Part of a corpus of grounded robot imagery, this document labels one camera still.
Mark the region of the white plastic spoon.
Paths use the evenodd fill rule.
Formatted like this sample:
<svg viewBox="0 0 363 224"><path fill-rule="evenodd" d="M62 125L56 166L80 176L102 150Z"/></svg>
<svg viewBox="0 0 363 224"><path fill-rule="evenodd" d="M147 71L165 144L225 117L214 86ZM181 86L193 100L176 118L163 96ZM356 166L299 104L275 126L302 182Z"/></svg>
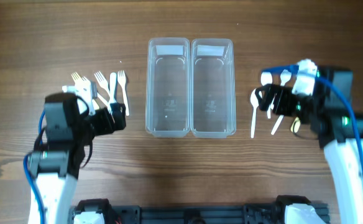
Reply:
<svg viewBox="0 0 363 224"><path fill-rule="evenodd" d="M256 89L254 89L250 95L250 103L252 105L252 120L250 127L250 137L253 139L255 136L255 124L256 124L256 116L257 116L257 108L259 107L259 101L255 95Z"/></svg>
<svg viewBox="0 0 363 224"><path fill-rule="evenodd" d="M291 80L291 77L292 77L292 73L287 71L287 70L284 70L280 74L280 81L281 81L280 85L285 86L287 84L287 82L289 82ZM277 120L276 120L276 122L275 122L275 124L274 124L274 126L273 126L273 128L271 130L271 135L274 135L276 133L278 127L280 126L280 124L281 124L281 122L283 120L283 117L284 117L284 115L280 115L277 118Z"/></svg>
<svg viewBox="0 0 363 224"><path fill-rule="evenodd" d="M270 72L262 72L261 76L260 76L260 82L262 84L262 86L265 86L267 84L272 84L272 74ZM269 106L268 110L267 110L267 118L270 119L271 118L271 106Z"/></svg>

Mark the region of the yellow plastic spoon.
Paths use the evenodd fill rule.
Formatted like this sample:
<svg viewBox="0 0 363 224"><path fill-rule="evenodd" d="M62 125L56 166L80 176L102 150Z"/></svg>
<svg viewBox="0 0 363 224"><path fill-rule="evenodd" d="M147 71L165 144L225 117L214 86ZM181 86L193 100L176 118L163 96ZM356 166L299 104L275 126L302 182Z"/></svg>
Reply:
<svg viewBox="0 0 363 224"><path fill-rule="evenodd" d="M300 125L301 125L301 121L300 121L299 117L296 117L295 120L292 122L290 131L293 134L296 134L300 129Z"/></svg>

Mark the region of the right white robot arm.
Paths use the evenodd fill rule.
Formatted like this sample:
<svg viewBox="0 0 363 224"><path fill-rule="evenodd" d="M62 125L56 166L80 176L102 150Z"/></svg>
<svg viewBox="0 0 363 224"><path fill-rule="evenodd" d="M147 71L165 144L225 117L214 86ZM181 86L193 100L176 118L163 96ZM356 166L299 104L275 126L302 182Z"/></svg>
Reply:
<svg viewBox="0 0 363 224"><path fill-rule="evenodd" d="M284 65L264 75L294 75L292 87L267 83L254 90L262 111L310 125L331 171L342 223L363 223L363 114L351 106L353 72L332 65Z"/></svg>

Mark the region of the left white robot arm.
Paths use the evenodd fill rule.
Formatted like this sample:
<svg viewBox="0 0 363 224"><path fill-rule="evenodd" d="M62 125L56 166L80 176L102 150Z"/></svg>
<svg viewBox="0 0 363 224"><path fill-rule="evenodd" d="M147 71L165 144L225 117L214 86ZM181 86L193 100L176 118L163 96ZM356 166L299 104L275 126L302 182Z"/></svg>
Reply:
<svg viewBox="0 0 363 224"><path fill-rule="evenodd" d="M81 97L54 93L45 98L45 126L23 160L31 188L29 223L68 223L80 169L89 162L96 136L126 127L126 106L111 103L90 114L80 111Z"/></svg>

